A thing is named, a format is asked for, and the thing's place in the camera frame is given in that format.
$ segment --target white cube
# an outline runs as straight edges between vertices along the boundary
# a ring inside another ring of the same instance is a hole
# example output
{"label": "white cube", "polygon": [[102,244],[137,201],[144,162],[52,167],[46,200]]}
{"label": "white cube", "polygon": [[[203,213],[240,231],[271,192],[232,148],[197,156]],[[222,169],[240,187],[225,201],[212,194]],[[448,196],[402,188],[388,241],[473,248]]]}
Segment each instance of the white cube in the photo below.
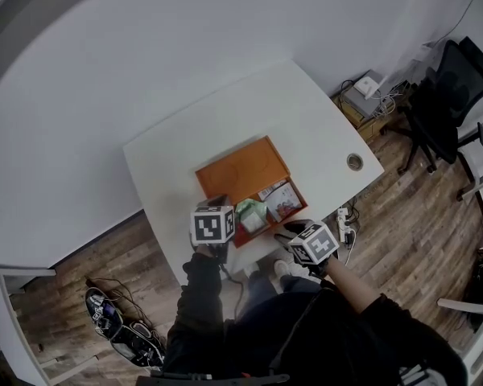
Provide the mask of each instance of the white cube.
{"label": "white cube", "polygon": [[315,222],[288,243],[302,265],[318,265],[334,253],[339,244],[324,222]]}
{"label": "white cube", "polygon": [[234,236],[233,206],[199,206],[190,218],[192,243],[219,244]]}

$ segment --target black sleeve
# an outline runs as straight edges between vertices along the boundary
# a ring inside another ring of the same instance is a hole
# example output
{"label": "black sleeve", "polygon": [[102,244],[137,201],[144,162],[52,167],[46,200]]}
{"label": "black sleeve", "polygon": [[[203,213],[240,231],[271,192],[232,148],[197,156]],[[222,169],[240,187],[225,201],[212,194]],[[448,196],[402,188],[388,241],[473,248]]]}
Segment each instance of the black sleeve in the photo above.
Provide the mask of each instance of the black sleeve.
{"label": "black sleeve", "polygon": [[361,314],[376,335],[399,353],[404,366],[421,362],[444,378],[448,386],[467,384],[467,371],[457,353],[436,331],[411,317],[384,294]]}
{"label": "black sleeve", "polygon": [[220,362],[223,317],[218,262],[200,253],[183,266],[188,285],[177,303],[177,318],[168,332],[163,371],[214,373]]}

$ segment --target black jacket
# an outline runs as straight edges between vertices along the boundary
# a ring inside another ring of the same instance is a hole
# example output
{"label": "black jacket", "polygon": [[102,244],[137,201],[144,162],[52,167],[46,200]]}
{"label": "black jacket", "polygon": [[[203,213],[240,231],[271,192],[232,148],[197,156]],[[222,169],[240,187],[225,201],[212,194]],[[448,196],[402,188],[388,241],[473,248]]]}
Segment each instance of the black jacket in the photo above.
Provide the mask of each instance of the black jacket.
{"label": "black jacket", "polygon": [[280,294],[240,321],[224,324],[217,262],[195,253],[184,265],[188,285],[168,333],[163,370],[228,379],[287,373],[289,384],[400,383],[417,364],[466,384],[461,359],[429,326],[382,295],[356,314],[335,289]]}

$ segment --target chair base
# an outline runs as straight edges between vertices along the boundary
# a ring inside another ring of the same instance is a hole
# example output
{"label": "chair base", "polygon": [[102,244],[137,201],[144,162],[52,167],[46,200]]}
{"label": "chair base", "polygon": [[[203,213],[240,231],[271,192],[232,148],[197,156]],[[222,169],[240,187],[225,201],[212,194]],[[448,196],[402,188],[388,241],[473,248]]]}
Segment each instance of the chair base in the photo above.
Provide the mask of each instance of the chair base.
{"label": "chair base", "polygon": [[402,128],[398,128],[398,127],[391,127],[389,125],[384,125],[379,130],[379,133],[382,136],[384,136],[386,134],[386,132],[388,132],[388,130],[391,131],[391,132],[394,132],[394,133],[401,134],[402,136],[406,136],[407,138],[410,138],[412,143],[413,143],[411,145],[411,151],[410,151],[410,155],[408,156],[408,161],[407,161],[406,165],[404,167],[399,167],[397,169],[397,173],[399,175],[401,175],[401,176],[404,175],[410,169],[411,164],[413,163],[413,159],[414,159],[415,155],[417,154],[417,150],[419,149],[419,147],[422,149],[422,151],[426,155],[426,158],[429,162],[429,166],[427,166],[427,172],[429,174],[431,174],[431,173],[436,171],[436,163],[435,163],[435,159],[433,158],[433,155],[431,154],[431,151],[429,150],[429,148],[427,147],[427,145],[424,142],[421,142],[414,135],[414,133],[411,130],[402,129]]}

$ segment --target shoe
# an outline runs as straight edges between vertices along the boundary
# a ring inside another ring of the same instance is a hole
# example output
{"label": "shoe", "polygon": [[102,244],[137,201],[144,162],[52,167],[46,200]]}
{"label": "shoe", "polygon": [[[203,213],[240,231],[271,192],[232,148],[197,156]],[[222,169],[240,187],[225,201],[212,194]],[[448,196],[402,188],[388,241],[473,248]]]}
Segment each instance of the shoe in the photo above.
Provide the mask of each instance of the shoe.
{"label": "shoe", "polygon": [[286,261],[277,260],[274,262],[275,276],[280,280],[281,277],[291,275],[290,267]]}
{"label": "shoe", "polygon": [[259,271],[258,263],[254,262],[251,265],[248,265],[247,267],[243,268],[243,271],[247,277],[250,277],[252,273]]}

